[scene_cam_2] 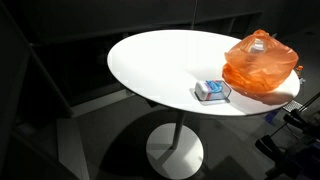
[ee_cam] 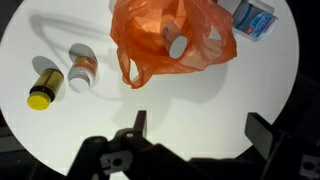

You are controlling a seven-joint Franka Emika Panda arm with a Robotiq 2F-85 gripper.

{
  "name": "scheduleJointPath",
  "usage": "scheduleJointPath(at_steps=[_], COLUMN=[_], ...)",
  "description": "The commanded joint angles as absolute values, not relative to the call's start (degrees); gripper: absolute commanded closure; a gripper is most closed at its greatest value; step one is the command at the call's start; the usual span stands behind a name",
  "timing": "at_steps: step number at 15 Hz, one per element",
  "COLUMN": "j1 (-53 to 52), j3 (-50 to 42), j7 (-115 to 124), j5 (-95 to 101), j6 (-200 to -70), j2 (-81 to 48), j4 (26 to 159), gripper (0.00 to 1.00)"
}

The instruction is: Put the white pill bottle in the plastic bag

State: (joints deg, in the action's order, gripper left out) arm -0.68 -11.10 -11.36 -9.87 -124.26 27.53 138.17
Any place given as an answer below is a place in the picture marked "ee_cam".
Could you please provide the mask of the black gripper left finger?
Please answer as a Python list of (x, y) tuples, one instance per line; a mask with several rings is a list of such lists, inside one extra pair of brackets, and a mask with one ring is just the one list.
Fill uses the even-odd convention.
[(139, 110), (136, 115), (133, 129), (135, 132), (145, 137), (147, 134), (147, 111)]

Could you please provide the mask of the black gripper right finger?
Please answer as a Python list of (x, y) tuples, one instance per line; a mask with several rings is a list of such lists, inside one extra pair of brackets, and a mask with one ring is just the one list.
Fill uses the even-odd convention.
[(280, 137), (279, 131), (255, 112), (247, 114), (245, 135), (265, 160)]

